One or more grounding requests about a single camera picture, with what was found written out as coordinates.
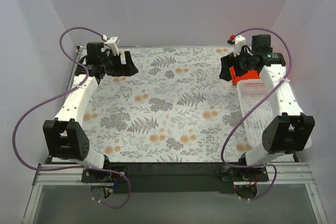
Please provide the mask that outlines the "orange t shirt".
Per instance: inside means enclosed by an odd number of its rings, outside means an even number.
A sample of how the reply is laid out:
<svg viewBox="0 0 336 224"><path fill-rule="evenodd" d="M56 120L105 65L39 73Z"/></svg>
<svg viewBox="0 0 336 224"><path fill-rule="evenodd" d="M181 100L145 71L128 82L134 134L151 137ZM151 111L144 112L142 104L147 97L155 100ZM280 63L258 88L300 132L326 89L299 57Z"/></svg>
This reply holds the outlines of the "orange t shirt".
<svg viewBox="0 0 336 224"><path fill-rule="evenodd" d="M230 67L230 75L232 78L232 84L237 85L237 83L241 80L250 80L250 79L260 79L258 72L256 70L251 70L245 73L242 76L238 76L234 70L234 67Z"/></svg>

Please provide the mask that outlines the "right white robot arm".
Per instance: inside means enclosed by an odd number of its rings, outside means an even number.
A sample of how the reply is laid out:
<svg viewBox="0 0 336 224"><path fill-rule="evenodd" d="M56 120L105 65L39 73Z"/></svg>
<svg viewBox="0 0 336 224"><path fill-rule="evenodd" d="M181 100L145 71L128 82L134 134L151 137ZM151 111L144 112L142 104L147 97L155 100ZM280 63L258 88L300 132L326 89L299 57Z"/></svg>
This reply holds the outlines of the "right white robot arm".
<svg viewBox="0 0 336 224"><path fill-rule="evenodd" d="M263 129L261 143L244 154L237 163L228 164L238 170L242 180L248 181L257 174L257 169L265 167L275 158L311 147L315 120L300 107L288 79L291 63L286 63L281 53L273 51L269 34L253 36L251 46L241 35L232 35L228 43L234 45L234 51L221 57L220 79L231 80L231 68L237 76L254 70L268 92L242 120L246 120L267 100L272 108L273 119Z"/></svg>

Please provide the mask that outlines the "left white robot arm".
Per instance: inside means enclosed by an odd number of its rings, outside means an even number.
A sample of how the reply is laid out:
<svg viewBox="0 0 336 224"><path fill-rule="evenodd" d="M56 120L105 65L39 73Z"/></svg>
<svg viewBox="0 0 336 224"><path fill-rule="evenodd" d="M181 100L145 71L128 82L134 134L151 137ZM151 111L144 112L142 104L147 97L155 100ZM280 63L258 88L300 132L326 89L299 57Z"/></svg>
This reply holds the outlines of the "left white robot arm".
<svg viewBox="0 0 336 224"><path fill-rule="evenodd" d="M90 147L82 128L83 118L90 99L101 80L106 77L130 77L139 71L129 51L120 52L107 42L89 42L87 54L76 67L72 88L54 119L46 120L43 132L49 156L91 167L92 175L100 182L111 178L108 158Z"/></svg>

